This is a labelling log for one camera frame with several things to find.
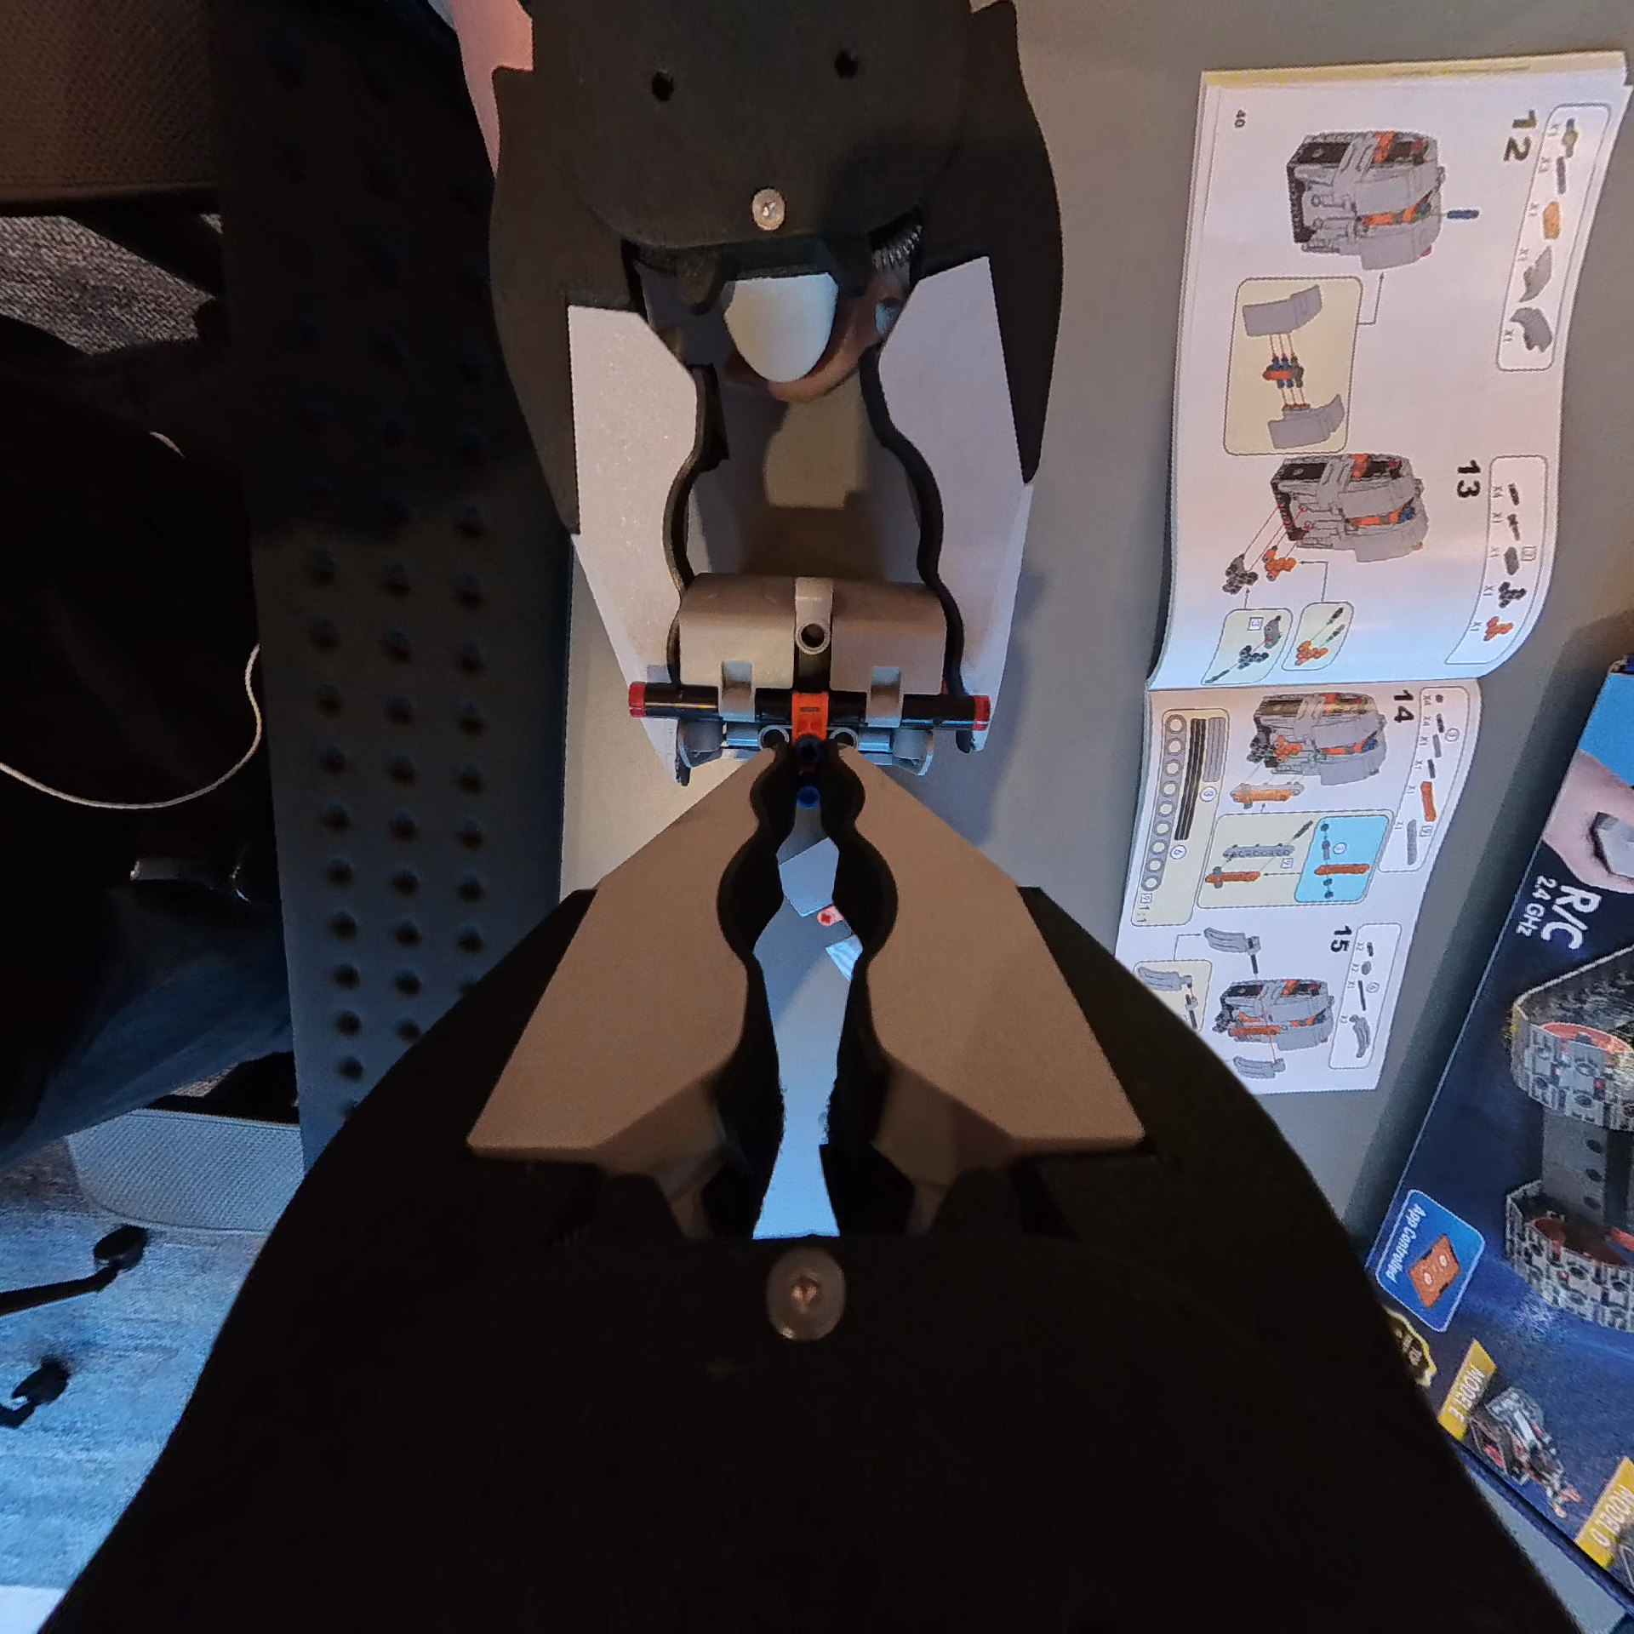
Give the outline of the grey toy robot assembly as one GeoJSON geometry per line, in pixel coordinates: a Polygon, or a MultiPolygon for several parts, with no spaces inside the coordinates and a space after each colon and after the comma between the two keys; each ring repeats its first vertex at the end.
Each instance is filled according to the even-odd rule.
{"type": "Polygon", "coordinates": [[[683,592],[667,668],[628,713],[673,752],[681,785],[782,744],[848,746],[922,773],[942,742],[979,748],[984,684],[953,682],[947,619],[926,586],[700,575],[683,592]]]}

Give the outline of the open instruction booklet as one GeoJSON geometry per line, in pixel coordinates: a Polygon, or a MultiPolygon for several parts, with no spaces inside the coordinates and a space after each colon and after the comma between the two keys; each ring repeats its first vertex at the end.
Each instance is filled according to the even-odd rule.
{"type": "Polygon", "coordinates": [[[1117,958],[1259,1096],[1371,1090],[1547,598],[1620,53],[1202,77],[1169,623],[1117,958]]]}

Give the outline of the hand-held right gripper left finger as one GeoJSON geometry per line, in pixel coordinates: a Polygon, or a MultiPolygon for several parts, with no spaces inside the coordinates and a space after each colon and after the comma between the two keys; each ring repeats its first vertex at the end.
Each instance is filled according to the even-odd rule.
{"type": "Polygon", "coordinates": [[[784,1135],[755,958],[782,841],[784,756],[766,750],[601,882],[475,1154],[646,1176],[687,1232],[753,1230],[784,1135]]]}

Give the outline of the person's grey shoe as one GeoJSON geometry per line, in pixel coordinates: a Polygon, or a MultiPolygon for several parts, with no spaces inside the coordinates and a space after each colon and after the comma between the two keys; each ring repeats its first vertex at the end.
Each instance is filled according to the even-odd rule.
{"type": "Polygon", "coordinates": [[[68,1137],[82,1193],[144,1228],[268,1234],[302,1178],[294,1125],[140,1110],[68,1137]]]}

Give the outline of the blue robot kit box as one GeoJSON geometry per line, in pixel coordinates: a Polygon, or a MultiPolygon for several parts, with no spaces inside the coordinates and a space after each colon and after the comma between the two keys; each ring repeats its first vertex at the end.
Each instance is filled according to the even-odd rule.
{"type": "Polygon", "coordinates": [[[1632,1588],[1630,660],[1587,717],[1368,1271],[1463,1458],[1632,1588]]]}

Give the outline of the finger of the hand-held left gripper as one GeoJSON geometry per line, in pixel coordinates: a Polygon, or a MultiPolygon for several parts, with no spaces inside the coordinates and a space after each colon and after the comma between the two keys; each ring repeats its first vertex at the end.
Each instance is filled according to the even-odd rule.
{"type": "Polygon", "coordinates": [[[934,577],[963,627],[959,678],[992,703],[1004,682],[1031,510],[988,258],[922,277],[877,353],[891,429],[922,458],[940,518],[934,577]]]}
{"type": "Polygon", "coordinates": [[[706,435],[718,347],[679,359],[642,314],[566,312],[578,470],[578,559],[626,684],[677,684],[673,561],[706,435]]]}

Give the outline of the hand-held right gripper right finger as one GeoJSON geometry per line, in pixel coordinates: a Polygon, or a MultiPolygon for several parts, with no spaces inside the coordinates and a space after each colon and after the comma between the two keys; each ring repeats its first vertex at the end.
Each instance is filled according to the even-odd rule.
{"type": "Polygon", "coordinates": [[[842,1234],[924,1230],[967,1172],[1128,1152],[1138,1115],[1015,884],[852,750],[823,763],[850,977],[823,1174],[842,1234]]]}

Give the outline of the person's left hand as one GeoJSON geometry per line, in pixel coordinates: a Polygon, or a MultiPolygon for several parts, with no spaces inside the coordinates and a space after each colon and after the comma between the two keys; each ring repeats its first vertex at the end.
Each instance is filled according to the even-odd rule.
{"type": "Polygon", "coordinates": [[[519,3],[446,5],[457,34],[463,79],[473,102],[490,168],[498,168],[500,119],[494,75],[502,69],[533,71],[533,24],[519,3]]]}

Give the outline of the black chair wheel base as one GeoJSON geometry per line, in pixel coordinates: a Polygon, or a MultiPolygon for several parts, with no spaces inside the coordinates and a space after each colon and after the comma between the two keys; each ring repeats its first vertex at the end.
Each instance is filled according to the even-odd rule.
{"type": "MultiPolygon", "coordinates": [[[[27,1314],[51,1304],[99,1294],[123,1273],[134,1269],[148,1250],[150,1234],[134,1224],[121,1224],[101,1242],[91,1255],[95,1269],[84,1279],[56,1281],[23,1290],[2,1292],[2,1318],[27,1314]]],[[[68,1390],[70,1370],[58,1359],[45,1359],[20,1382],[8,1401],[2,1403],[2,1427],[20,1429],[33,1413],[56,1401],[68,1390]]]]}

